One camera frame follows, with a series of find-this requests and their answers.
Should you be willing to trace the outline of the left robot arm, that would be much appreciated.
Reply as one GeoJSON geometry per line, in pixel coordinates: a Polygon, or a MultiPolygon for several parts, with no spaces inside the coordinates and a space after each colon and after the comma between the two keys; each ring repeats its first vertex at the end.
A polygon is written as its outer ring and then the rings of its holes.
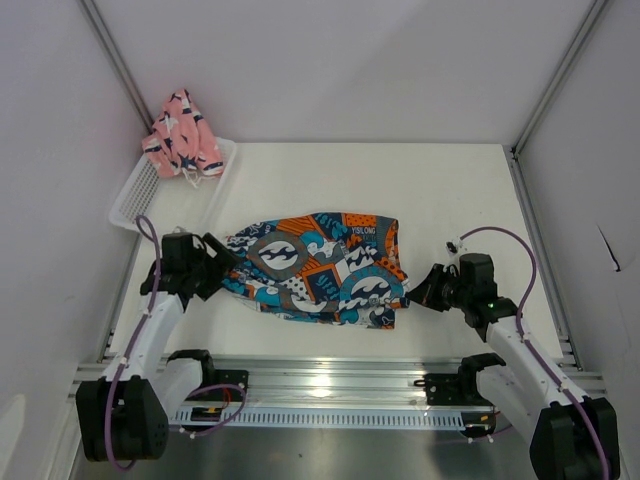
{"type": "Polygon", "coordinates": [[[124,351],[75,394],[85,457],[121,471],[164,454],[169,419],[190,398],[204,400],[220,390],[229,403],[247,400],[245,382],[222,382],[208,351],[164,354],[190,300],[219,291],[239,257],[211,234],[178,232],[152,242],[156,258],[140,287],[138,325],[124,351]]]}

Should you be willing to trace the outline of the blue orange patterned shorts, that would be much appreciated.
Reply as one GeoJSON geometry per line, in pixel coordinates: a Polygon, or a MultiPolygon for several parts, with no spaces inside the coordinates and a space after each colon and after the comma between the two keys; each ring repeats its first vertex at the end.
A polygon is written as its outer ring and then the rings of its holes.
{"type": "Polygon", "coordinates": [[[392,329],[409,305],[395,218],[319,212],[251,224],[229,236],[240,260],[223,285],[284,320],[392,329]]]}

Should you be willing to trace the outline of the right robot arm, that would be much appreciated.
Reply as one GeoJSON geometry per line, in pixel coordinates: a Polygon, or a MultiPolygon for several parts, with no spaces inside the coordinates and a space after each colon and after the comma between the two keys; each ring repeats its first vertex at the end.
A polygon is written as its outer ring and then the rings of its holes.
{"type": "Polygon", "coordinates": [[[467,253],[456,265],[434,265],[408,297],[434,311],[460,310],[491,347],[461,361],[458,395],[498,408],[528,443],[537,478],[619,478],[614,407],[590,397],[543,351],[516,304],[499,295],[489,255],[467,253]]]}

